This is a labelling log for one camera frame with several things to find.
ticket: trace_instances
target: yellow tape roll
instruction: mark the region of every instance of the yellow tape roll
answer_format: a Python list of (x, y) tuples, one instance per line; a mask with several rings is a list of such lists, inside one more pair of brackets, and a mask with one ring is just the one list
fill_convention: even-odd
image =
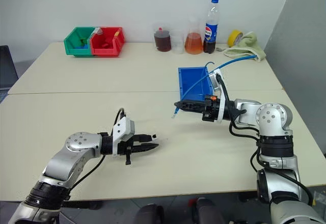
[(241, 40), (243, 36), (243, 33), (238, 31), (238, 30), (233, 30), (231, 32), (231, 34), (229, 35), (229, 39), (228, 39), (228, 45), (229, 47), (232, 47), (236, 44), (239, 43), (239, 41)]

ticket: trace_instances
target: green bin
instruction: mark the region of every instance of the green bin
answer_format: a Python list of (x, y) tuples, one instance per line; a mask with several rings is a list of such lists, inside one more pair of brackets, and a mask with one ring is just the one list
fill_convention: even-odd
[(90, 38), (95, 27), (76, 27), (65, 38), (64, 44), (67, 55), (93, 56), (90, 45)]

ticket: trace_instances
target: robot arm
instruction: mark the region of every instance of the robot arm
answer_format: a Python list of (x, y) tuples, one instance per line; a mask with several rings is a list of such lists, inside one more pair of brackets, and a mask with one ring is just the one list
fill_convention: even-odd
[(297, 157), (293, 153), (293, 133), (289, 128), (291, 110), (277, 103), (228, 100), (220, 73), (216, 71), (210, 79), (215, 90), (222, 90), (220, 99), (206, 95), (205, 101), (182, 100), (175, 106), (184, 111), (201, 113), (203, 121), (223, 119), (259, 128), (256, 157), (263, 169), (257, 171), (257, 192), (262, 202), (270, 203), (272, 223), (325, 224), (309, 205), (301, 202), (302, 188), (309, 194), (310, 202), (312, 198), (308, 189), (300, 183)]
[(113, 135), (77, 132), (69, 136), (63, 148), (49, 161), (39, 181), (22, 202), (9, 223), (53, 223), (60, 207), (69, 200), (70, 191), (83, 171), (84, 165), (101, 155), (126, 155), (126, 164), (131, 164), (130, 155), (154, 149), (158, 144), (150, 142), (156, 135), (135, 135), (134, 122), (123, 117), (114, 125)]

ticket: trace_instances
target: cloth towel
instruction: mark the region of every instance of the cloth towel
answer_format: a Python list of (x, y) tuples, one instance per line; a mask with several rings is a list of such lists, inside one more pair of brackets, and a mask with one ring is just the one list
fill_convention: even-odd
[(254, 32), (245, 34), (237, 45), (225, 49), (223, 53), (230, 58), (256, 55), (255, 60), (258, 62), (266, 57), (264, 50), (258, 45), (257, 35)]

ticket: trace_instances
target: white table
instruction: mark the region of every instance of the white table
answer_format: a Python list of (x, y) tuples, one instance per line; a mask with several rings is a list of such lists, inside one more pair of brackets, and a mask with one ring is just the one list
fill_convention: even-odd
[[(126, 43), (118, 58), (75, 58), (52, 43), (9, 94), (179, 91), (178, 67), (208, 70), (231, 60), (222, 53), (159, 52), (151, 43)], [(223, 69), (229, 90), (277, 90), (282, 86), (266, 60), (240, 61)]]
[[(289, 106), (301, 180), (326, 184), (326, 159), (284, 91), (230, 91), (230, 97)], [(256, 189), (249, 163), (255, 143), (231, 136), (227, 122), (201, 121), (200, 114), (171, 119), (178, 100), (178, 92), (9, 95), (0, 105), (0, 200), (23, 200), (70, 134), (110, 131), (121, 106), (136, 133), (157, 134), (159, 147), (132, 154), (129, 166), (124, 157), (107, 157), (74, 189), (72, 200)], [(98, 160), (89, 161), (83, 173)]]

